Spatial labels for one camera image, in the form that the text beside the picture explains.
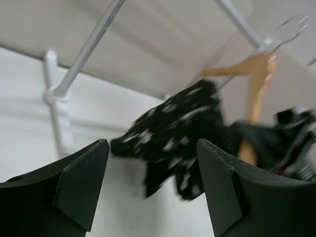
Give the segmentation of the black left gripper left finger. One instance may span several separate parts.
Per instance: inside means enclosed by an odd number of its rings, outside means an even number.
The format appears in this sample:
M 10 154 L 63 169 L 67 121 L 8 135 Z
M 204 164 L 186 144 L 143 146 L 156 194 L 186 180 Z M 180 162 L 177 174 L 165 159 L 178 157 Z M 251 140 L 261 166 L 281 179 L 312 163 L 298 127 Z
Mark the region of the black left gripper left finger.
M 99 139 L 0 185 L 2 237 L 84 237 L 91 231 L 109 156 Z

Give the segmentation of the wooden clothes hanger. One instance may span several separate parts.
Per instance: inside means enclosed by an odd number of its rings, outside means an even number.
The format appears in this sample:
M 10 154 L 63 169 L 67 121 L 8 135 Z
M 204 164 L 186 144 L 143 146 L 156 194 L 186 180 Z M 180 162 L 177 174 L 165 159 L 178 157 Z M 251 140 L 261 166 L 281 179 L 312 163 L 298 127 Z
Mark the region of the wooden clothes hanger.
M 290 22 L 295 22 L 298 26 L 296 34 L 280 42 L 272 51 L 265 50 L 256 53 L 234 66 L 209 68 L 201 72 L 204 78 L 207 76 L 251 75 L 245 108 L 245 119 L 249 123 L 254 124 L 259 120 L 265 89 L 277 67 L 274 53 L 282 45 L 295 40 L 302 33 L 308 25 L 308 16 L 295 15 L 280 24 L 278 28 L 280 29 Z

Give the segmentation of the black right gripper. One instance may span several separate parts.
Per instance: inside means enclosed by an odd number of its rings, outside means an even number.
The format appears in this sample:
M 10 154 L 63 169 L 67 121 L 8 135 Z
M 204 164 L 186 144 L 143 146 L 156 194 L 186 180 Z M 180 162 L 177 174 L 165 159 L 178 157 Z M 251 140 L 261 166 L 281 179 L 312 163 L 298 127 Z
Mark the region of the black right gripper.
M 275 115 L 272 125 L 251 125 L 235 121 L 232 134 L 245 139 L 254 149 L 260 169 L 291 179 L 315 182 L 316 168 L 309 151 L 316 143 L 316 113 L 303 107 L 293 107 Z

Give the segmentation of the black white patterned trousers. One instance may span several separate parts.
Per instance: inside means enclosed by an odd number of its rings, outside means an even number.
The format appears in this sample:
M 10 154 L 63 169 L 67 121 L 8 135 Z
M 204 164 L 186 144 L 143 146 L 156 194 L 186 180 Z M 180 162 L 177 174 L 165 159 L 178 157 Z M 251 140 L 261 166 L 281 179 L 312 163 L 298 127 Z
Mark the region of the black white patterned trousers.
M 147 165 L 145 196 L 175 177 L 178 195 L 194 200 L 204 193 L 197 141 L 206 139 L 236 155 L 241 138 L 224 124 L 216 84 L 200 80 L 140 116 L 121 137 L 111 141 L 116 157 L 139 158 Z

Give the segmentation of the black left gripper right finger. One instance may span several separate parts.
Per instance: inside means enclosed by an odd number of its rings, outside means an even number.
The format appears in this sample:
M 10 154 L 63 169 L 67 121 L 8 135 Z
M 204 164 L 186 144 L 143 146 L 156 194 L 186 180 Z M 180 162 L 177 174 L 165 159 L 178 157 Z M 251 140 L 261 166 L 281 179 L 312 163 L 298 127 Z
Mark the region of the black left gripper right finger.
M 205 139 L 197 157 L 215 236 L 315 236 L 315 183 L 269 173 Z

